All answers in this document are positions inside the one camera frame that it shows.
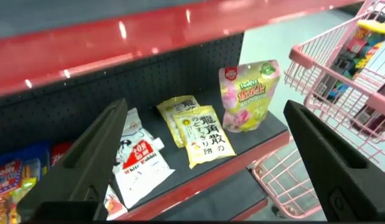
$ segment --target blue package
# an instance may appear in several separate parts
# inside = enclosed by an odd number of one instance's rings
[[[16,159],[21,161],[40,161],[40,175],[38,180],[48,171],[50,167],[50,144],[48,141],[39,142],[21,150],[3,154],[0,156],[0,166],[12,162]]]

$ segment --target colorful package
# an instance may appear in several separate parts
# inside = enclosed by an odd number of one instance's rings
[[[67,153],[68,149],[72,146],[73,142],[65,142],[60,143],[54,146],[51,150],[51,166],[54,166],[56,162],[58,162],[65,153]]]
[[[104,206],[108,210],[107,220],[114,220],[115,218],[128,212],[110,185],[106,190]]]
[[[359,20],[357,25],[357,29],[347,39],[330,67],[350,80],[356,78],[385,42],[385,23]],[[329,102],[336,103],[348,88],[346,83],[325,74],[315,92]]]
[[[48,171],[50,167],[50,144],[49,142],[40,142],[21,150],[0,155],[0,166],[10,163],[16,159],[21,161],[29,161],[31,159],[38,159],[41,168],[37,180]]]
[[[266,117],[281,71],[276,60],[222,68],[223,127],[231,132],[256,129]]]
[[[156,106],[165,119],[177,147],[184,147],[184,145],[181,140],[180,131],[177,129],[177,125],[174,122],[173,114],[187,111],[198,106],[197,100],[192,95],[173,97]]]
[[[177,113],[174,120],[187,148],[190,169],[197,164],[236,155],[212,106]]]
[[[113,173],[126,208],[131,208],[174,172],[163,159],[160,139],[142,125],[137,109],[129,111]]]
[[[39,159],[12,161],[0,167],[0,220],[2,223],[19,223],[16,205],[36,184],[41,173]]]

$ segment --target white floor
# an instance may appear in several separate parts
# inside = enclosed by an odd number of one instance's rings
[[[301,44],[351,18],[352,16],[344,12],[324,11],[318,14],[249,30],[245,32],[239,63],[244,64],[260,60],[276,59],[282,71],[284,71],[290,65],[289,52],[293,45]],[[287,100],[303,103],[304,96],[283,82],[279,82],[269,111],[286,125],[283,109]],[[280,153],[283,155],[290,154],[295,148],[295,144],[290,144],[281,149]],[[301,176],[307,176],[304,165],[300,166],[298,172],[301,173]],[[313,200],[313,202],[307,201],[304,203],[313,207],[316,201],[314,198],[311,198],[311,200]],[[248,220],[281,220],[271,212],[271,205],[272,201],[269,206],[257,214],[252,215]],[[305,220],[326,220],[326,218],[323,212],[319,211],[305,218]]]

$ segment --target fruit candy bag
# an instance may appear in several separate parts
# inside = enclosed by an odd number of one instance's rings
[[[197,164],[236,155],[212,106],[177,113],[174,120],[187,148],[190,169]]]
[[[256,129],[267,115],[280,77],[276,60],[222,68],[219,71],[223,127],[239,133]]]
[[[199,104],[197,100],[192,95],[176,96],[163,101],[161,104],[156,106],[165,119],[177,147],[184,147],[184,145],[180,137],[180,132],[177,129],[177,125],[175,124],[173,114],[187,111],[198,106]]]

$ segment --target pink shopping cart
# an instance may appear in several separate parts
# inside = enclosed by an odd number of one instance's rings
[[[385,130],[378,131],[385,127],[385,94],[378,93],[385,84],[385,43],[354,80],[330,69],[343,44],[357,28],[357,21],[379,19],[385,1],[378,1],[369,11],[372,2],[365,1],[354,19],[294,46],[289,55],[293,62],[285,72],[285,82],[306,95],[304,105],[308,109],[385,171]],[[348,84],[348,90],[338,101],[332,102],[327,100],[328,95],[318,93],[318,85],[325,75]],[[357,114],[369,107],[374,113],[365,120],[358,119]],[[377,119],[376,123],[371,122],[373,119]],[[321,210],[298,149],[282,148],[261,158],[255,162],[254,175],[273,199],[274,213],[305,218]]]

